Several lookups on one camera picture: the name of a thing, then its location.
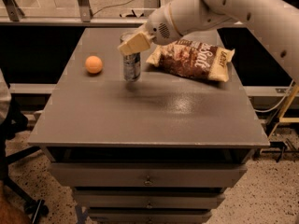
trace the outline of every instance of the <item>white cloth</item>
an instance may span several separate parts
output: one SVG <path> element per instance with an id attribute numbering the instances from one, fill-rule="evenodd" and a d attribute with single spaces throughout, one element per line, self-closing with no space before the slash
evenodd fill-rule
<path id="1" fill-rule="evenodd" d="M 7 117 L 10 100 L 11 95 L 0 69 L 0 124 L 2 124 Z"/>

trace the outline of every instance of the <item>black cord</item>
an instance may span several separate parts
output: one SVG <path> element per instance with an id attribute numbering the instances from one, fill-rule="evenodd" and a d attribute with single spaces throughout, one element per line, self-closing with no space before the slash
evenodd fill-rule
<path id="1" fill-rule="evenodd" d="M 130 4 L 130 3 L 134 2 L 134 1 L 136 1 L 136 0 L 130 0 L 130 1 L 125 2 L 125 3 L 123 3 L 123 4 L 116 4 L 116 5 L 111 5 L 111 6 L 102 7 L 101 9 L 97 10 L 96 12 L 94 12 L 94 13 L 93 13 L 93 16 L 94 16 L 95 14 L 97 14 L 97 13 L 103 11 L 103 10 L 106 9 L 106 8 L 111 8 L 111 7 L 118 7 L 118 6 L 122 6 L 122 5 L 127 5 L 127 4 Z"/>

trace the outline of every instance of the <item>snack bag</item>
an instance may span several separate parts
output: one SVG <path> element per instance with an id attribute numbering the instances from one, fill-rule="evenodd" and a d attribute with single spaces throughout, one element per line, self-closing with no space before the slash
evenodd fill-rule
<path id="1" fill-rule="evenodd" d="M 229 79 L 227 63 L 234 54 L 234 50 L 181 39 L 167 46 L 158 46 L 147 63 L 180 77 L 226 82 Z"/>

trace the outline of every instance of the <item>white cable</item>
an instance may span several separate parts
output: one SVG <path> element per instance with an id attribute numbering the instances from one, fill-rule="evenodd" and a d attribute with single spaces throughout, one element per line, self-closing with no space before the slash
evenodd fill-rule
<path id="1" fill-rule="evenodd" d="M 292 82 L 291 82 L 289 88 L 286 90 L 285 95 L 281 98 L 281 100 L 280 100 L 276 105 L 274 105 L 272 108 L 269 108 L 269 109 L 266 109 L 266 110 L 254 109 L 255 112 L 259 112 L 259 113 L 268 113 L 268 112 L 270 112 L 270 111 L 276 109 L 277 107 L 279 107 L 280 104 L 284 101 L 284 99 L 288 96 L 288 94 L 289 94 L 289 92 L 290 92 L 290 90 L 291 90 L 291 88 L 292 88 L 292 84 L 293 84 L 293 80 L 292 80 Z"/>

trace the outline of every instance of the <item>person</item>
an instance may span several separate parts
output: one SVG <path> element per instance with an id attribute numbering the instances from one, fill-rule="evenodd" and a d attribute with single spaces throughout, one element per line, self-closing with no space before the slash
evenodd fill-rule
<path id="1" fill-rule="evenodd" d="M 11 94 L 0 69 L 0 220 L 1 224 L 29 224 L 28 216 L 14 207 L 4 193 L 5 180 L 8 178 L 6 140 L 10 132 Z"/>

